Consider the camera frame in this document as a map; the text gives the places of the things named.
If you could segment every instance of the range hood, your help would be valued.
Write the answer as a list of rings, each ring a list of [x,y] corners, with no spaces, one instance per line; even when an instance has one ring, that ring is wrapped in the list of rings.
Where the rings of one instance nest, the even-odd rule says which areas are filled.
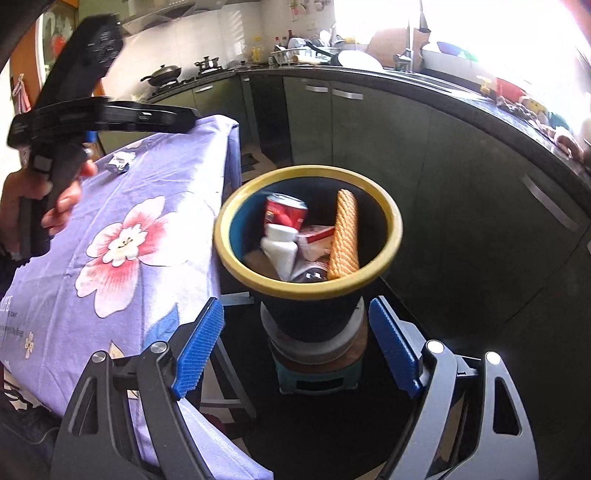
[[[177,18],[219,10],[227,0],[127,0],[126,12],[121,14],[121,26],[127,35]]]

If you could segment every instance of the cabinet handle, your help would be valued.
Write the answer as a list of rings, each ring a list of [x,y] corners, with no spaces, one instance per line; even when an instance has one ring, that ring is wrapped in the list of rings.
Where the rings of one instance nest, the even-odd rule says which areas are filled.
[[[309,92],[317,92],[317,93],[328,93],[329,90],[327,87],[315,87],[313,85],[306,85],[306,90]]]
[[[197,88],[197,89],[193,90],[193,92],[194,93],[204,92],[205,90],[211,90],[212,88],[213,88],[213,85],[207,85],[206,87]]]
[[[579,229],[579,224],[575,222],[571,217],[562,211],[562,209],[556,205],[550,197],[548,197],[540,188],[534,183],[534,181],[525,175],[521,181],[525,184],[530,193],[542,204],[546,209],[556,218],[563,226],[568,228],[571,232],[576,232]]]
[[[337,97],[350,98],[351,100],[363,100],[363,93],[344,92],[343,90],[333,90],[333,95]]]

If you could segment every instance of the white bottle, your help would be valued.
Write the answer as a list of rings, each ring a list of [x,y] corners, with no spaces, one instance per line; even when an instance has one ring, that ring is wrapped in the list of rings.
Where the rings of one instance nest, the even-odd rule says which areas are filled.
[[[277,275],[283,281],[289,281],[291,270],[296,261],[297,244],[294,242],[297,230],[290,226],[268,223],[267,236],[261,238],[261,248],[269,258]]]

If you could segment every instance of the blue gripper pad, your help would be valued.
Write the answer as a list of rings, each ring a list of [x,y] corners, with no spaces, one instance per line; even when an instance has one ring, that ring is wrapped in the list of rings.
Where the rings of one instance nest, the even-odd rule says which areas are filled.
[[[205,305],[203,310],[199,314],[200,321],[197,318],[199,325],[177,357],[176,378],[171,387],[177,399],[183,398],[199,382],[224,326],[222,302],[213,299],[211,305]]]
[[[420,352],[425,341],[423,338],[422,344],[418,345],[420,338],[408,338],[401,328],[402,323],[408,324],[398,318],[385,298],[378,297],[369,303],[369,324],[386,357],[394,380],[398,388],[414,398],[423,390],[420,381]]]

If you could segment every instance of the black bucket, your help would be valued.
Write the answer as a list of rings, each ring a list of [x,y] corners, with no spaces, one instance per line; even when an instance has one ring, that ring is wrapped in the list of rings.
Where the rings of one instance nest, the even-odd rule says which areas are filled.
[[[242,263],[264,235],[269,194],[303,200],[308,206],[305,225],[334,225],[340,189],[350,190],[357,200],[359,271],[338,280],[297,284],[263,277]],[[224,266],[253,289],[284,333],[302,342],[331,339],[345,327],[359,289],[390,265],[401,240],[400,212],[384,189],[354,172],[326,166],[282,168],[250,181],[224,204],[215,227]]]

